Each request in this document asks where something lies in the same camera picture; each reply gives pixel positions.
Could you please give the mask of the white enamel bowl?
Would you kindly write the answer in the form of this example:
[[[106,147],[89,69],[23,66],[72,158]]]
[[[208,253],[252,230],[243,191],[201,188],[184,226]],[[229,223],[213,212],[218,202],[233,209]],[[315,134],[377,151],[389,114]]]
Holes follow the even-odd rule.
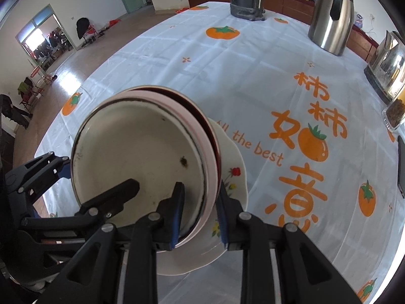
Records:
[[[200,155],[180,120],[146,98],[107,100],[82,123],[71,150],[71,183],[83,204],[128,179],[139,182],[138,194],[113,216],[128,226],[156,210],[175,183],[185,185],[179,240],[200,216],[205,177]]]

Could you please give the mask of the pink plastic bowl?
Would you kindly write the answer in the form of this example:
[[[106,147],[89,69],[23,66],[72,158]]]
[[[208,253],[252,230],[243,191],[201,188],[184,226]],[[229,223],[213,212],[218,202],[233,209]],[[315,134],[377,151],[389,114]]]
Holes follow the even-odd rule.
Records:
[[[211,143],[209,142],[205,131],[194,118],[194,116],[186,108],[184,108],[182,105],[172,100],[171,98],[153,91],[130,91],[130,89],[122,91],[120,95],[133,96],[137,98],[151,98],[154,101],[158,102],[159,106],[162,106],[168,111],[173,112],[174,116],[176,116],[185,127],[187,134],[191,137],[193,144],[196,145],[196,149],[200,155],[200,159],[203,164],[202,170],[205,177],[204,202],[202,204],[202,207],[200,208],[200,216],[194,223],[194,228],[188,235],[180,238],[179,243],[176,245],[176,247],[178,248],[196,237],[196,235],[201,231],[204,225],[206,225],[218,197],[218,176],[216,173],[217,165]]]

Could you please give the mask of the stainless steel bowl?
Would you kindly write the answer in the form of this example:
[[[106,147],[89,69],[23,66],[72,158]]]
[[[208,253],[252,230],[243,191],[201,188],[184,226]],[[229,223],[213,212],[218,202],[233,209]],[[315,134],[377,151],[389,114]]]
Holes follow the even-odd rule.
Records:
[[[197,120],[197,122],[200,124],[200,126],[205,131],[205,134],[208,137],[208,140],[211,143],[211,147],[213,149],[213,153],[214,153],[216,165],[217,165],[217,172],[216,172],[217,176],[218,176],[217,193],[219,193],[221,180],[222,180],[221,179],[222,163],[221,163],[220,146],[219,146],[217,136],[216,136],[215,132],[213,131],[213,127],[209,123],[208,118],[205,116],[205,114],[202,112],[202,110],[184,94],[182,94],[174,89],[165,87],[165,86],[142,85],[142,86],[135,86],[134,88],[130,89],[130,91],[133,91],[133,90],[153,91],[153,92],[165,95],[165,96],[171,98],[172,100],[176,101],[180,105],[182,105],[194,116],[194,118]]]

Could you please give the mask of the persimmon print tablecloth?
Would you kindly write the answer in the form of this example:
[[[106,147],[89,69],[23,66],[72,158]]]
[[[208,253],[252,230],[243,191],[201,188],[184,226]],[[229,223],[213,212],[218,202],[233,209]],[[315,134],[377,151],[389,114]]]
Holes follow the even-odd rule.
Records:
[[[68,155],[83,119],[133,86],[166,86],[193,100],[239,147],[249,210],[272,224],[297,223],[375,303],[404,256],[398,143],[383,104],[352,51],[315,46],[307,25],[267,12],[231,16],[210,2],[144,32],[81,85],[70,114],[56,115],[37,155]]]

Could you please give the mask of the black chair with clothes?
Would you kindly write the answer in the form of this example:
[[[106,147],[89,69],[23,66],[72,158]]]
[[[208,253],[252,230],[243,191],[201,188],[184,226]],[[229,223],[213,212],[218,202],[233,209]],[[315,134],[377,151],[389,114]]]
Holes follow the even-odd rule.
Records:
[[[94,25],[90,23],[90,20],[85,17],[79,18],[76,21],[76,32],[77,37],[84,40],[81,44],[81,48],[94,43],[96,39],[104,35],[103,31],[97,31]]]

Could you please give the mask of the black smartphone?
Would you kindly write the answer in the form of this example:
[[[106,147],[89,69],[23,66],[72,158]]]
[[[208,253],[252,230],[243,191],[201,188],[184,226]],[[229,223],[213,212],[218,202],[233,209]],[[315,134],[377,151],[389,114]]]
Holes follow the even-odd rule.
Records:
[[[401,136],[398,141],[398,171],[397,171],[397,186],[401,196],[405,198],[405,144]]]

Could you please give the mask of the glass tea bottle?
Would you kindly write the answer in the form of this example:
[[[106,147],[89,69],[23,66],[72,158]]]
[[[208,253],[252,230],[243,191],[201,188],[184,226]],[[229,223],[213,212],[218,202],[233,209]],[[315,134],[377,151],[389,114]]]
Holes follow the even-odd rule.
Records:
[[[402,88],[390,104],[382,111],[385,126],[392,132],[396,131],[404,123],[405,115],[405,89]]]

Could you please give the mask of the steel electric kettle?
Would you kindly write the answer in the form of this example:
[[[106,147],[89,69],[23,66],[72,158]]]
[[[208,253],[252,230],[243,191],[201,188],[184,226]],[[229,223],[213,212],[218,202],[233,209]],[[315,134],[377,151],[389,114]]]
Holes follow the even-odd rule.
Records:
[[[380,99],[388,105],[404,88],[404,40],[396,31],[387,31],[364,69]]]

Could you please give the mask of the dark wood sideboard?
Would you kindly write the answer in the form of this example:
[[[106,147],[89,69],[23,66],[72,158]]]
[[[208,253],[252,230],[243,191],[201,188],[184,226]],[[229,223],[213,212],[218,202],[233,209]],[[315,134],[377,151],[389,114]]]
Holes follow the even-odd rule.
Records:
[[[191,8],[206,2],[230,2],[231,0],[188,0]],[[305,24],[310,24],[314,13],[314,2],[306,0],[264,0],[264,8]],[[378,43],[365,32],[354,26],[347,41],[347,47],[369,62],[378,48]]]

